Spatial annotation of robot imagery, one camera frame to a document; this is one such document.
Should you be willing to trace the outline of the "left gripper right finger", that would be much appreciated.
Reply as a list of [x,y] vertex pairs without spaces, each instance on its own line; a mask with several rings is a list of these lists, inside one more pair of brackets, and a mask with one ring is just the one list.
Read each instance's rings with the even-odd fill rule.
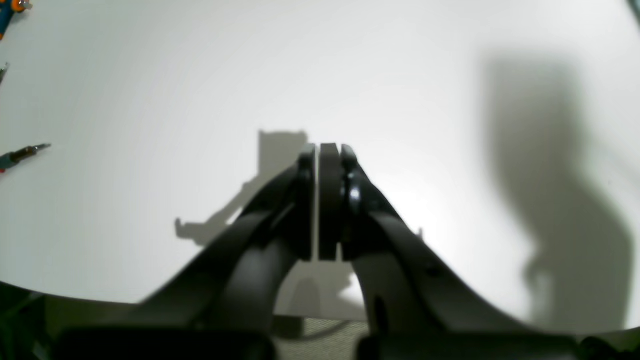
[[412,232],[348,145],[318,151],[318,258],[349,262],[370,335],[359,360],[637,360],[598,337],[542,333],[472,290]]

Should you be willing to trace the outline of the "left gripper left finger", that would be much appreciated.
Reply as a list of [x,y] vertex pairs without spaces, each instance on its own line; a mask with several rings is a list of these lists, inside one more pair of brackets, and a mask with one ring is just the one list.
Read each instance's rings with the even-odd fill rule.
[[270,180],[185,269],[120,319],[67,330],[55,360],[275,360],[278,293],[313,256],[316,147]]

